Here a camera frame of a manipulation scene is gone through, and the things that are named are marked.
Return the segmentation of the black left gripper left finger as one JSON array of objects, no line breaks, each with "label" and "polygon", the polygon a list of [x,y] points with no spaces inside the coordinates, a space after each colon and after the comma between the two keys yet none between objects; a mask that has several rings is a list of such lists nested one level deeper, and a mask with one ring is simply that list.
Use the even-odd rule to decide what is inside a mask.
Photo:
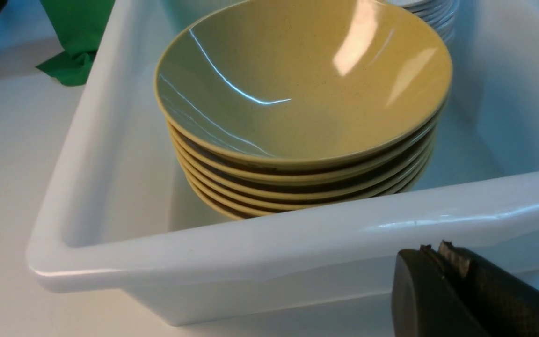
[{"label": "black left gripper left finger", "polygon": [[391,316],[396,337],[488,337],[431,251],[398,252]]}]

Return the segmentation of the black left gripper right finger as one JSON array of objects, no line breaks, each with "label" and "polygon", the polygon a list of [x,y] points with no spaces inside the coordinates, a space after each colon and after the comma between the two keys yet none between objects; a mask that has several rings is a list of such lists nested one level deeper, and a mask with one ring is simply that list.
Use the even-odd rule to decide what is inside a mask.
[{"label": "black left gripper right finger", "polygon": [[539,337],[539,290],[468,248],[443,241],[421,252],[493,337]]}]

